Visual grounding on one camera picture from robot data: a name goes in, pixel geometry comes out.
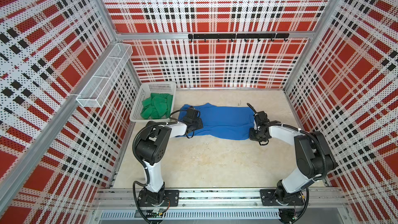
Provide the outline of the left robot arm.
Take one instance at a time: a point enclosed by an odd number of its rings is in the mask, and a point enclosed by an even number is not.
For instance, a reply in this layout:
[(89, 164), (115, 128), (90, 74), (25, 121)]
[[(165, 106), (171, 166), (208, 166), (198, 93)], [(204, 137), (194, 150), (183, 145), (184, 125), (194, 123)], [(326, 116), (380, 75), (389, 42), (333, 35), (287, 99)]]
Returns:
[(192, 138), (195, 131), (203, 128), (199, 110), (188, 107), (181, 121), (149, 121), (136, 134), (132, 151), (134, 157), (143, 166), (146, 182), (140, 185), (152, 193), (164, 188), (161, 173), (161, 160), (164, 157), (170, 138), (185, 136)]

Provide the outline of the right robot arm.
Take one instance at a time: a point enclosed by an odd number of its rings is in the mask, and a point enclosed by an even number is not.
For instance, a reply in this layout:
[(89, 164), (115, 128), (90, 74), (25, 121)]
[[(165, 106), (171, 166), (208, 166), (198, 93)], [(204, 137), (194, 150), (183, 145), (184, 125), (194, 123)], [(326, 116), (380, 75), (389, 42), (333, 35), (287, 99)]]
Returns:
[(261, 146), (279, 139), (294, 147), (296, 168), (277, 185), (279, 194), (295, 194), (323, 180), (337, 168), (337, 162), (321, 132), (307, 132), (279, 121), (270, 121), (265, 112), (254, 111), (254, 127), (249, 139)]

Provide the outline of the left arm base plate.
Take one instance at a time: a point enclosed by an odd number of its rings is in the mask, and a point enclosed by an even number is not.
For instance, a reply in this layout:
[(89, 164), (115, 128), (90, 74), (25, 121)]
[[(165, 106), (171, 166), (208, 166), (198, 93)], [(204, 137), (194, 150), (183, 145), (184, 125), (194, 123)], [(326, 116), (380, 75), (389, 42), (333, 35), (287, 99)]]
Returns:
[(179, 190), (164, 190), (159, 192), (152, 192), (144, 188), (140, 191), (138, 196), (138, 203), (140, 207), (175, 207), (179, 202)]

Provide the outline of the blue tank top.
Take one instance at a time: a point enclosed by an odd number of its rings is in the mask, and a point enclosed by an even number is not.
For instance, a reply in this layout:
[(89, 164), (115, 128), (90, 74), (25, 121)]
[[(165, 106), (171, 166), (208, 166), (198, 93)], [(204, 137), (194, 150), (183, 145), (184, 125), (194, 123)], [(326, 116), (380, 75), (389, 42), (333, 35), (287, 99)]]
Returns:
[(254, 112), (249, 107), (215, 106), (206, 103), (194, 106), (200, 112), (203, 128), (195, 136), (210, 135), (226, 140), (247, 140), (254, 127)]

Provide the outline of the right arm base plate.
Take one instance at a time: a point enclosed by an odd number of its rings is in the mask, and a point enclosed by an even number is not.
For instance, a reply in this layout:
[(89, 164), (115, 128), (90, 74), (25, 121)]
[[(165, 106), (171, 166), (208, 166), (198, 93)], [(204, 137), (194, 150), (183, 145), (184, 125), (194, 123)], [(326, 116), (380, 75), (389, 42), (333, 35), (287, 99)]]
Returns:
[(303, 206), (300, 192), (289, 194), (280, 189), (261, 189), (260, 199), (263, 206)]

